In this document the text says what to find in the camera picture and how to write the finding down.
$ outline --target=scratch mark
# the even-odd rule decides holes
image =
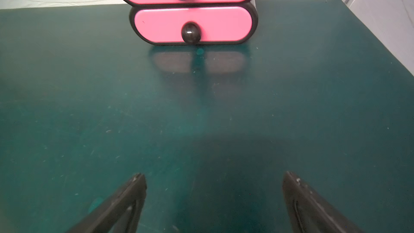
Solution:
[[[128,112],[124,112],[122,110],[119,110],[120,113],[122,113],[123,115],[129,116],[129,117],[133,117],[131,114],[129,114]]]
[[[151,227],[149,227],[149,226],[147,226],[147,225],[145,225],[145,224],[142,224],[142,223],[140,223],[140,222],[138,222],[138,224],[139,224],[139,225],[141,225],[141,226],[143,226],[144,228],[150,229],[150,230],[152,230],[152,231],[154,231],[154,232],[162,233],[160,230],[158,230],[158,229],[154,229],[154,228],[151,228]]]
[[[71,135],[71,136],[79,137],[79,135],[76,135],[76,134],[73,134],[73,133],[70,133],[70,132],[66,132],[66,131],[62,131],[62,130],[57,129],[57,128],[51,128],[51,127],[48,127],[48,126],[39,125],[38,123],[36,123],[36,126],[37,127],[42,127],[42,128],[45,128],[45,129],[54,130],[54,131],[56,131],[58,133],[62,133],[62,134],[66,134],[66,135]]]
[[[145,207],[142,211],[149,210],[149,209],[151,209],[152,207],[153,207],[153,205],[151,205],[151,206],[149,206],[149,207]]]
[[[3,101],[2,103],[12,103],[12,102],[32,102],[32,101],[60,101],[65,99],[58,99],[58,98],[38,98],[38,99],[29,99],[29,100],[10,100],[10,101]]]
[[[23,112],[22,112],[22,109],[20,108],[20,106],[18,106],[17,108],[19,109],[20,114],[23,116]]]
[[[143,125],[145,125],[145,126],[147,126],[148,127],[148,129],[151,129],[151,127],[150,126],[148,126],[148,124],[146,124],[145,122],[143,122],[143,121],[141,121],[141,120],[136,120],[137,122],[139,122],[139,123],[142,123]]]
[[[345,83],[342,79],[340,79],[340,78],[339,78],[339,76],[337,76],[337,78],[338,78],[338,79],[339,79],[342,83]]]
[[[65,189],[66,179],[67,179],[67,176],[65,176],[65,181],[63,182],[63,187],[62,187],[62,190],[63,190],[63,189]]]
[[[98,124],[94,128],[92,128],[90,131],[88,131],[88,133],[84,133],[84,136],[86,136],[87,134],[92,134],[92,132],[95,131],[101,125],[101,123],[104,121],[104,119],[105,118],[102,117],[100,119],[100,121],[98,122]]]
[[[195,182],[195,179],[193,180],[193,185],[191,186],[190,196],[191,196],[191,194],[193,193],[193,190],[194,190],[194,182]]]

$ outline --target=green mat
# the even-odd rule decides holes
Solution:
[[[247,43],[202,49],[143,42],[127,5],[0,11],[6,232],[64,232],[136,172],[138,232],[290,232],[286,170],[412,232],[414,77],[340,0],[256,5]]]

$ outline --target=green table surface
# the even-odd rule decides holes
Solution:
[[[414,232],[414,77],[340,0],[257,0],[245,44],[155,47],[128,5],[0,11],[1,232],[64,232],[132,174],[138,232],[291,232],[292,170]]]

